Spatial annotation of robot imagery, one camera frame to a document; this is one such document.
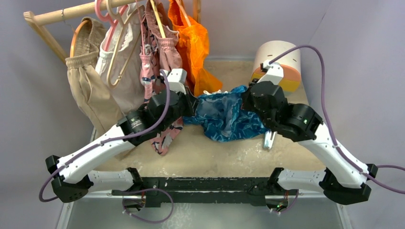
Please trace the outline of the blue leaf-print shorts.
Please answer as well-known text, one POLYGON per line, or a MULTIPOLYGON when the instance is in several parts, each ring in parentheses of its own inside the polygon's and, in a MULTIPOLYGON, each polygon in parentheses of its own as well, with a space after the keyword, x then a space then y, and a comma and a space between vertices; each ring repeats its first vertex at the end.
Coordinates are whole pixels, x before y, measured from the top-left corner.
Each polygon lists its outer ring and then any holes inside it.
POLYGON ((244 140, 268 131, 258 115, 242 109, 241 85, 230 91, 204 91, 198 96, 199 105, 192 117, 183 117, 185 125, 200 125, 204 135, 217 142, 244 140))

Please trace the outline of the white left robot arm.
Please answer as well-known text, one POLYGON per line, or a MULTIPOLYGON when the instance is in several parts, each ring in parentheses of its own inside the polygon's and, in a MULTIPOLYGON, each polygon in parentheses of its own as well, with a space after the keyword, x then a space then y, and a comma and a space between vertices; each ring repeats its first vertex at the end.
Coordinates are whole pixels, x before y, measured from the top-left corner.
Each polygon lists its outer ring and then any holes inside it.
POLYGON ((110 158, 129 151, 153 139, 180 117, 195 114, 199 100, 189 91, 164 90, 151 97, 149 103, 132 110, 82 149, 64 157, 46 159, 56 198, 63 203, 76 201, 87 193, 103 190, 127 191, 137 195, 142 190, 142 178, 135 168, 116 172, 96 171, 110 158))

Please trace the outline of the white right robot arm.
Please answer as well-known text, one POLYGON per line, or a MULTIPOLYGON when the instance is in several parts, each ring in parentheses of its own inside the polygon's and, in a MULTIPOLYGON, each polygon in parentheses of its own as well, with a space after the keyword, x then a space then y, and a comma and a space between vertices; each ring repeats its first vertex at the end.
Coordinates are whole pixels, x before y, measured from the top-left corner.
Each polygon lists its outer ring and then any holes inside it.
POLYGON ((366 182, 368 176, 376 177, 377 166, 334 144, 328 126, 312 107, 289 103, 282 88, 271 81, 251 83, 241 98, 243 110, 254 112, 266 128, 305 147, 325 166, 319 171, 275 168, 268 180, 272 193, 315 191, 342 205, 369 199, 371 188, 366 182))

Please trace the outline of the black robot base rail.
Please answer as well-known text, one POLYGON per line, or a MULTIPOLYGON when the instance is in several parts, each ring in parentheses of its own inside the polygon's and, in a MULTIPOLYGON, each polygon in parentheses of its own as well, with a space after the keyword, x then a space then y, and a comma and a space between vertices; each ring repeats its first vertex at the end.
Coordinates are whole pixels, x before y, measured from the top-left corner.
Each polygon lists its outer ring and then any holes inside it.
POLYGON ((269 177, 141 177, 135 169, 135 184, 128 190, 112 190, 113 196, 139 197, 146 207, 162 203, 250 204, 255 207, 287 206, 297 190, 285 190, 269 177))

